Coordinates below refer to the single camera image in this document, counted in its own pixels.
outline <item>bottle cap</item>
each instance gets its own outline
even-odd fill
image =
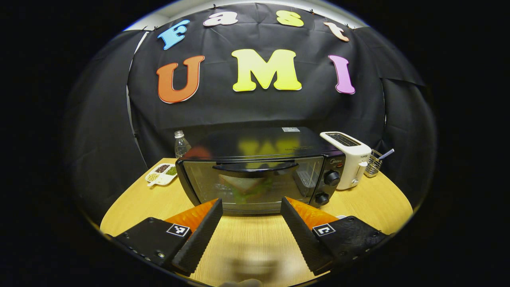
[[[184,136],[183,131],[176,131],[173,134],[174,134],[175,138],[181,138]]]

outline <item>utensil holder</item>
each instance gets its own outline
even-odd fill
[[[379,157],[382,154],[377,152],[376,150],[372,150],[370,154],[370,158],[368,159],[368,165],[365,171],[363,172],[367,177],[374,177],[379,173],[381,168],[382,160],[379,160]]]

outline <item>pink letter i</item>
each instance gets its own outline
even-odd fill
[[[336,89],[341,93],[353,94],[356,92],[354,87],[351,85],[349,71],[347,70],[347,61],[345,58],[335,55],[329,55],[328,58],[333,61],[335,70],[337,71],[338,84]]]

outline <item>yellow letter m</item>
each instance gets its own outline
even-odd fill
[[[290,50],[276,50],[269,61],[252,49],[235,50],[232,56],[237,58],[237,83],[233,85],[236,92],[253,91],[257,85],[251,81],[251,73],[260,85],[267,89],[276,73],[274,87],[278,90],[301,90],[294,68],[296,53]]]

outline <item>seeds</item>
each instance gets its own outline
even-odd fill
[[[158,178],[158,176],[159,176],[159,174],[150,174],[150,175],[147,177],[147,179],[148,179],[149,181],[154,181],[155,179],[157,179],[157,178]]]
[[[162,173],[162,172],[164,172],[164,171],[165,171],[165,169],[166,169],[167,167],[169,167],[169,166],[170,166],[169,164],[164,164],[164,165],[160,166],[160,167],[156,170],[156,172],[157,172],[157,173]]]
[[[177,170],[175,169],[174,166],[172,166],[167,172],[166,174],[167,175],[175,175],[177,173]]]

